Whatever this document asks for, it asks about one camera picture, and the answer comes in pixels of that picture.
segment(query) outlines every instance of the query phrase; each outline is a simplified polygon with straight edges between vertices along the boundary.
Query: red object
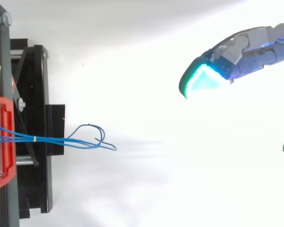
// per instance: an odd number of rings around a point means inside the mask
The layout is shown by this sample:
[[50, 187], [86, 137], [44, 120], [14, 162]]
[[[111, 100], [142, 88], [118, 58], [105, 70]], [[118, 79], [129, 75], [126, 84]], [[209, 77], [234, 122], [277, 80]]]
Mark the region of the red object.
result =
[[[13, 101], [0, 97], [1, 127], [14, 131], [14, 106]], [[13, 136], [1, 131], [2, 136]], [[10, 182], [16, 176], [16, 154], [15, 143], [2, 143], [2, 162], [4, 176], [0, 177], [0, 188]]]
[[14, 80], [13, 76], [11, 77], [11, 88], [12, 88], [12, 91], [14, 93], [14, 91], [16, 89], [16, 83], [15, 83], [15, 80]]

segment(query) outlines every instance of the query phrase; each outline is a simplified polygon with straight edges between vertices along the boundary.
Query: white surface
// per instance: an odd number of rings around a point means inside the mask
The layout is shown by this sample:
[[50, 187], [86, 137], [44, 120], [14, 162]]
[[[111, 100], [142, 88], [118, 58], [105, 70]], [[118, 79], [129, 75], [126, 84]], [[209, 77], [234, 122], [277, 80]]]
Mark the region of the white surface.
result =
[[1, 1], [11, 37], [50, 50], [66, 135], [98, 124], [119, 148], [54, 157], [54, 208], [21, 227], [284, 227], [284, 63], [192, 102], [178, 91], [220, 40], [284, 22], [281, 2]]

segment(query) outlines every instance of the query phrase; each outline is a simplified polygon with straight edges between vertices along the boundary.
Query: screw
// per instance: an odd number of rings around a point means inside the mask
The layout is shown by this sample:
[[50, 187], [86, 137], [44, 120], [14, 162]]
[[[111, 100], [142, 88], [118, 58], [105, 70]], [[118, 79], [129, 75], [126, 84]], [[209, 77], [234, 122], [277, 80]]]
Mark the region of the screw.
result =
[[49, 59], [49, 51], [47, 51], [47, 50], [43, 51], [43, 57], [45, 59]]
[[26, 103], [23, 102], [22, 98], [18, 99], [18, 109], [19, 109], [19, 111], [22, 112], [24, 107], [26, 107]]
[[11, 14], [8, 12], [5, 12], [2, 14], [2, 16], [0, 17], [0, 22], [6, 26], [9, 27], [12, 25], [13, 23], [13, 18], [11, 17]]

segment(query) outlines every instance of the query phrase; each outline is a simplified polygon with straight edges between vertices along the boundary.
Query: blue wire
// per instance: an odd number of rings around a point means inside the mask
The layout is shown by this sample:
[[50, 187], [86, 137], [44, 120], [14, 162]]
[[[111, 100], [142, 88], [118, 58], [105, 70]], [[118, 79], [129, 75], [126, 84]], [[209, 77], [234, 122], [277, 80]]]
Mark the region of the blue wire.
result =
[[[96, 129], [99, 130], [99, 132], [100, 132], [100, 140], [95, 138], [99, 142], [98, 144], [71, 138], [77, 132], [78, 129], [80, 129], [81, 127], [84, 127], [84, 126], [90, 126], [90, 127], [93, 127], [93, 128], [96, 128]], [[14, 132], [14, 131], [11, 131], [11, 130], [8, 130], [8, 129], [2, 128], [2, 127], [0, 127], [0, 130], [1, 131], [5, 131], [7, 133], [10, 133], [12, 135], [15, 135], [15, 136], [0, 136], [0, 143], [44, 142], [44, 143], [52, 143], [52, 144], [56, 144], [56, 145], [60, 145], [60, 146], [67, 146], [67, 147], [79, 148], [79, 149], [105, 148], [105, 149], [114, 150], [114, 151], [117, 150], [117, 148], [114, 145], [109, 144], [109, 143], [105, 143], [103, 141], [105, 139], [105, 132], [104, 132], [104, 130], [101, 127], [99, 127], [97, 125], [93, 125], [93, 124], [83, 124], [83, 125], [80, 125], [67, 138], [50, 138], [50, 137], [39, 137], [39, 136], [35, 137], [35, 136], [31, 136], [31, 135], [25, 135], [25, 134], [22, 134], [22, 133], [17, 133], [17, 132]], [[70, 143], [81, 144], [81, 145], [84, 145], [84, 147], [72, 145]], [[101, 144], [106, 144], [106, 145], [112, 146], [112, 148], [106, 147], [106, 146], [102, 146]]]

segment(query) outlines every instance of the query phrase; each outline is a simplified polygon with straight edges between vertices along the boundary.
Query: green led light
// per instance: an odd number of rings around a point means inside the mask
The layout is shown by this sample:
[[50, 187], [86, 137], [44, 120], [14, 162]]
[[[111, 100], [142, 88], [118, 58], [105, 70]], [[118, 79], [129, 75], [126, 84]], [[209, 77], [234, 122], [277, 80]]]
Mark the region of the green led light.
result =
[[185, 86], [184, 96], [188, 99], [195, 91], [217, 89], [221, 83], [228, 83], [228, 80], [225, 80], [210, 66], [202, 64], [188, 80]]

